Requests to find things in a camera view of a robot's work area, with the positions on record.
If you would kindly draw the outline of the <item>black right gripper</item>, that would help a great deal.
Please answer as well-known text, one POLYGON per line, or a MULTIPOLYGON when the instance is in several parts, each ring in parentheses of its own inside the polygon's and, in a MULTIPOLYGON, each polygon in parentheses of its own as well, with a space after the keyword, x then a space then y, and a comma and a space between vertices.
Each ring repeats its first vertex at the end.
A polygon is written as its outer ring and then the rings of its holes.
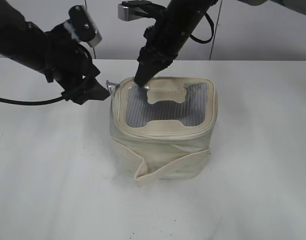
POLYGON ((155 24, 144 32, 146 44, 137 58, 136 84, 148 83, 157 73, 171 65, 193 32, 192 14, 143 14, 142 17, 155 19, 155 24))

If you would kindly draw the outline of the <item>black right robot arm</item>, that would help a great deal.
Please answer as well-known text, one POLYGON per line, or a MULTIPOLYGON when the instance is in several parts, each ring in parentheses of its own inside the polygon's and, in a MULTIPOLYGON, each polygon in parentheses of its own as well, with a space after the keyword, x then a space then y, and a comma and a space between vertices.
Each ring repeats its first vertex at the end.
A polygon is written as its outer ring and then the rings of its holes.
POLYGON ((138 68, 134 82, 139 87, 143 87, 157 73, 168 68, 188 39, 199 44, 212 41, 215 25, 207 11, 215 4, 215 0, 172 0, 155 16, 155 24, 144 32, 146 44, 140 49, 137 58, 138 68), (203 17, 211 29, 211 37, 207 40, 193 36, 193 31, 203 17))

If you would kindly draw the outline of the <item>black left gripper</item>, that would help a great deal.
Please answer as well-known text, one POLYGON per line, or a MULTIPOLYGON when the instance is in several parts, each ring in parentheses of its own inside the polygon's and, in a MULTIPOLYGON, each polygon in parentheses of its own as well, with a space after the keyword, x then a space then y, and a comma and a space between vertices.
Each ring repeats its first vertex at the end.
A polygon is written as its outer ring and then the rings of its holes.
POLYGON ((90 52, 81 45, 84 42, 94 47, 100 43, 97 27, 91 23, 61 23, 46 34, 54 78, 64 89, 61 96, 78 105, 106 100, 111 94, 96 80, 100 71, 94 66, 90 52))

